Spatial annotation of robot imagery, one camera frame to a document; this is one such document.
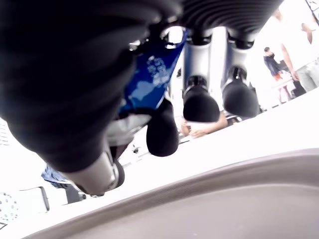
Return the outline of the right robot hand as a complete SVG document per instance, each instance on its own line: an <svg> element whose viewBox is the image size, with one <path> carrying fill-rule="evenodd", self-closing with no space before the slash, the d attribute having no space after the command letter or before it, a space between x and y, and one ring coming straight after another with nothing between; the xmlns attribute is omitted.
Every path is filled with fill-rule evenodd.
<svg viewBox="0 0 319 239"><path fill-rule="evenodd" d="M183 117L216 122L212 29L225 27L224 107L256 116L244 59L278 0L3 0L0 116L12 135L82 192L122 185L118 158L147 127L152 155L178 132L167 87L184 53Z"/></svg>

